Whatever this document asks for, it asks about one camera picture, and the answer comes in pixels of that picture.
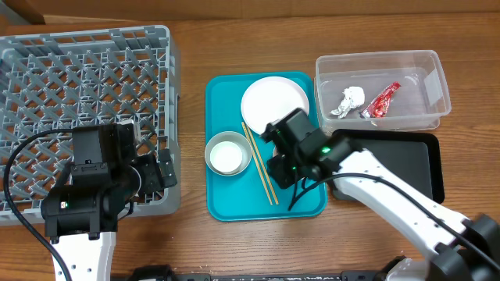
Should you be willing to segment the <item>white tissue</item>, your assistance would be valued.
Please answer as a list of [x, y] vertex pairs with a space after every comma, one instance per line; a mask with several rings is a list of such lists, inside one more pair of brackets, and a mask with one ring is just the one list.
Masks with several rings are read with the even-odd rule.
[[347, 87], [343, 90], [343, 95], [344, 98], [340, 105], [330, 112], [339, 119], [343, 119], [352, 109], [358, 108], [365, 103], [365, 93], [361, 87]]

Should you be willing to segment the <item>red snack wrapper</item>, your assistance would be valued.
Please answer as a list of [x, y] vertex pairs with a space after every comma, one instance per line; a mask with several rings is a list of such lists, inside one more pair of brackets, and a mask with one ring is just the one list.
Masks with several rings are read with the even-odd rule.
[[399, 82], [387, 86], [359, 114], [361, 118], [383, 118], [386, 116], [394, 93], [401, 87]]

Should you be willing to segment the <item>white paper cup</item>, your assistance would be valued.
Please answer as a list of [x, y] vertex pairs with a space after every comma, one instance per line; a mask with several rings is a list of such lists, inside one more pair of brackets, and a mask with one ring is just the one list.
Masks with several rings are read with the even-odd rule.
[[217, 143], [209, 153], [209, 164], [220, 174], [235, 173], [243, 161], [240, 147], [231, 141]]

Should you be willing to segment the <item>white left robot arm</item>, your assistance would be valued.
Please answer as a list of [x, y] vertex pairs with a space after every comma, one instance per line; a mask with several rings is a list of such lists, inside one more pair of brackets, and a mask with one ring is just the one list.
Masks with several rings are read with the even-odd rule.
[[139, 195], [173, 187], [170, 151], [157, 155], [75, 152], [71, 183], [58, 181], [42, 201], [45, 234], [74, 280], [109, 280], [118, 222]]

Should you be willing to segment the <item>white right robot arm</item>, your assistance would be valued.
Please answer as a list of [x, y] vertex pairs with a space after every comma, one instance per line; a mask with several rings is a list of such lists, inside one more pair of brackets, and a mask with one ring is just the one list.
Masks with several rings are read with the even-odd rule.
[[497, 280], [499, 225], [487, 215], [470, 220], [441, 206], [381, 164], [354, 140], [323, 133], [289, 137], [264, 133], [285, 162], [287, 172], [270, 174], [288, 186], [301, 178], [335, 187], [369, 207], [399, 231], [424, 256], [402, 258], [381, 280]]

